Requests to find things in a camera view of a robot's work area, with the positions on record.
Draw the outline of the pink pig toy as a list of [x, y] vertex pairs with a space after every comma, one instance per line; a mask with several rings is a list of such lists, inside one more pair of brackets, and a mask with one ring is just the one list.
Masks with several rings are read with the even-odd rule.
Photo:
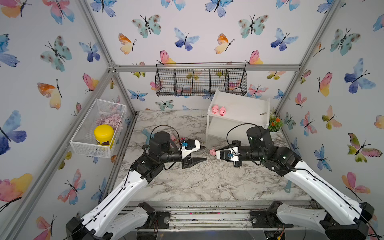
[[216, 150], [215, 149], [211, 149], [210, 150], [210, 155], [216, 156], [217, 155]]
[[217, 114], [219, 112], [219, 106], [218, 105], [214, 105], [212, 107], [212, 114]]
[[227, 112], [227, 110], [226, 110], [225, 107], [221, 107], [221, 108], [219, 109], [219, 114], [220, 114], [220, 116], [222, 116], [222, 117], [226, 114], [226, 112]]

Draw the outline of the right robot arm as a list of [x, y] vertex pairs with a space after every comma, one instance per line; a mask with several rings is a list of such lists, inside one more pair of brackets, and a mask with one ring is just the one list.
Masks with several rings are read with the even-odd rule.
[[287, 147], [276, 147], [270, 131], [259, 126], [247, 130], [248, 146], [232, 141], [216, 151], [217, 159], [232, 162], [234, 167], [244, 161], [262, 165], [291, 181], [311, 196], [321, 209], [293, 207], [273, 201], [266, 213], [255, 217], [258, 228], [300, 226], [317, 231], [330, 240], [365, 240], [373, 229], [370, 220], [375, 209], [359, 203], [334, 188], [317, 175], [301, 157]]

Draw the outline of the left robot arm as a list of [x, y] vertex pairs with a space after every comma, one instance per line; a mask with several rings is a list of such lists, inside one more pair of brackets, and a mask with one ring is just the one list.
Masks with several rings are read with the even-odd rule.
[[119, 217], [132, 198], [144, 189], [162, 170], [166, 163], [181, 163], [191, 168], [206, 161], [191, 154], [202, 149], [198, 140], [180, 141], [178, 145], [167, 132], [157, 132], [143, 146], [144, 152], [131, 165], [122, 182], [89, 213], [81, 219], [73, 217], [66, 225], [68, 240], [118, 240], [130, 231], [144, 226], [155, 209], [140, 203], [129, 214]]

